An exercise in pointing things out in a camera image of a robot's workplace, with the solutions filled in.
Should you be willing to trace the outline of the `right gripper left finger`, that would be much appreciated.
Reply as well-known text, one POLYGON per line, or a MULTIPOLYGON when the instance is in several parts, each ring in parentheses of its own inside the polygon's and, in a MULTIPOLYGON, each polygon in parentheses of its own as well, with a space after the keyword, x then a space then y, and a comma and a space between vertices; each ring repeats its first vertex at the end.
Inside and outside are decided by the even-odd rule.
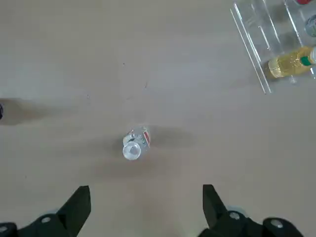
POLYGON ((0 224, 2 237, 76 237, 91 213, 89 186, 80 186, 56 212, 45 214, 19 229, 13 222, 0 224))

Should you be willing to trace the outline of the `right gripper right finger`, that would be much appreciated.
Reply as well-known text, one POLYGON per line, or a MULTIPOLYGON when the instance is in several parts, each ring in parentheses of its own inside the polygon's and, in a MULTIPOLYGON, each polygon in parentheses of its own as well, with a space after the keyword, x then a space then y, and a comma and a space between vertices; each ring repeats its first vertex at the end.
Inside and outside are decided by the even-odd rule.
POLYGON ((261 224, 241 212, 228 210, 211 184, 202 187, 202 204, 208 228, 200 237, 301 237, 288 220, 269 217, 261 224))

